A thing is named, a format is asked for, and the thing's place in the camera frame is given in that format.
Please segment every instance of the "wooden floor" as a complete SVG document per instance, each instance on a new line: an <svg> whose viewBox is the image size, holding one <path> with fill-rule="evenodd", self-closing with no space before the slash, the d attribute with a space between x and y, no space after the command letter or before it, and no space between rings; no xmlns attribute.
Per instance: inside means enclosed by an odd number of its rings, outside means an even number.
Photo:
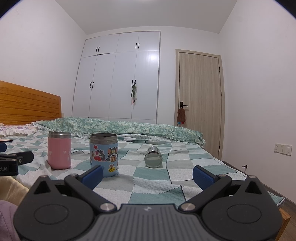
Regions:
<svg viewBox="0 0 296 241"><path fill-rule="evenodd" d="M296 208L288 202L285 202L282 209L290 214L291 219L279 241L296 241Z"/></svg>

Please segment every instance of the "wall socket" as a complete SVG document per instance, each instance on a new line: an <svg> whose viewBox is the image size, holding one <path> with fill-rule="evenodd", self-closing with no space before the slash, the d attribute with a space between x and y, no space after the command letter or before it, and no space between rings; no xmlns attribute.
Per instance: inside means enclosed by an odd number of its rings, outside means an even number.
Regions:
<svg viewBox="0 0 296 241"><path fill-rule="evenodd" d="M276 143L274 145L274 152L276 153L281 153L281 154L286 154L286 155L291 155L292 152L292 146L291 145L283 145Z"/></svg>

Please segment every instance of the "blue gripper pad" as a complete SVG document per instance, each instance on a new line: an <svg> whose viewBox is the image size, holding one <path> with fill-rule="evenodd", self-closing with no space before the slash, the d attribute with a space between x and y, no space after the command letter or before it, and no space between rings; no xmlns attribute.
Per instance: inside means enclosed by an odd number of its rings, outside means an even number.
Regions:
<svg viewBox="0 0 296 241"><path fill-rule="evenodd" d="M5 152L7 149L7 146L5 143L0 143L0 152Z"/></svg>
<svg viewBox="0 0 296 241"><path fill-rule="evenodd" d="M103 180L103 169L102 166L95 165L93 168L80 175L78 180L93 190Z"/></svg>
<svg viewBox="0 0 296 241"><path fill-rule="evenodd" d="M202 168L201 166L195 166L192 172L194 182L202 189L205 190L216 181L219 180L217 176L210 173L206 169Z"/></svg>

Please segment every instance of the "wardrobe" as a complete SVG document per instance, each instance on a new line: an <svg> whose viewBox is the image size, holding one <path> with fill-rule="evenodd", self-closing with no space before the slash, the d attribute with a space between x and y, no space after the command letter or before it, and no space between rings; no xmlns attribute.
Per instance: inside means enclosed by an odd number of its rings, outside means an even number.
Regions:
<svg viewBox="0 0 296 241"><path fill-rule="evenodd" d="M87 39L73 100L73 117L156 123L160 32ZM133 103L132 84L136 82Z"/></svg>

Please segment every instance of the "baseboard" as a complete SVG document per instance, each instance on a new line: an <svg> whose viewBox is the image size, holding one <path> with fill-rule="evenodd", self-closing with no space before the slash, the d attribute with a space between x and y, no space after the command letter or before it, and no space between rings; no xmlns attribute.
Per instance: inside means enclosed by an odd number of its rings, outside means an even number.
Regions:
<svg viewBox="0 0 296 241"><path fill-rule="evenodd" d="M233 169L236 169L236 170L242 172L241 170L237 169L235 166L229 164L228 162L226 162L226 161L222 161L222 162L225 163L227 166L230 166L230 167L232 167ZM270 188L269 186L265 185L264 183L263 183L263 185L265 186L265 188L266 188L267 191L273 193L273 194L276 195L276 196L284 197L284 198L285 198L285 204L289 205L289 206L292 207L294 210L296 210L296 203L294 203L294 202L291 201L290 199L286 198L284 195L280 194L279 192L273 190L272 188Z"/></svg>

